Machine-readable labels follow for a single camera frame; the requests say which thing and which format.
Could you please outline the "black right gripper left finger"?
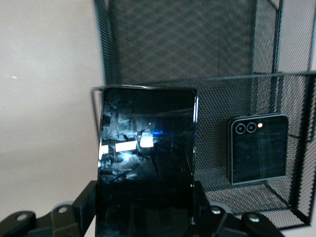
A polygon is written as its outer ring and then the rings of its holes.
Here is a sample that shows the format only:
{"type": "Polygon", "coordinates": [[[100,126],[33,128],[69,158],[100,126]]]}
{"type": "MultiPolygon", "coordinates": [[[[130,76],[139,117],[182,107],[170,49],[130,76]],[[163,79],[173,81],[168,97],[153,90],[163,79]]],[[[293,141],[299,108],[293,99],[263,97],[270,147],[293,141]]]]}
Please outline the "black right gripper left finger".
{"type": "Polygon", "coordinates": [[[53,237],[82,237],[96,215],[97,182],[90,181],[72,204],[51,211],[53,237]]]}

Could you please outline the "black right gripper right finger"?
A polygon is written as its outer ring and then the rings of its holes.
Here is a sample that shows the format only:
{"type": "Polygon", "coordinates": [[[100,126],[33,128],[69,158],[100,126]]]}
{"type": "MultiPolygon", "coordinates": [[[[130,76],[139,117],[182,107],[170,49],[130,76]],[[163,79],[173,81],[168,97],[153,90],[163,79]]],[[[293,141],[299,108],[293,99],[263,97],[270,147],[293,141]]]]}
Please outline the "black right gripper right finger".
{"type": "Polygon", "coordinates": [[[200,181],[194,182],[195,219],[193,237],[219,237],[225,226],[227,212],[217,206],[211,205],[206,197],[200,181]]]}

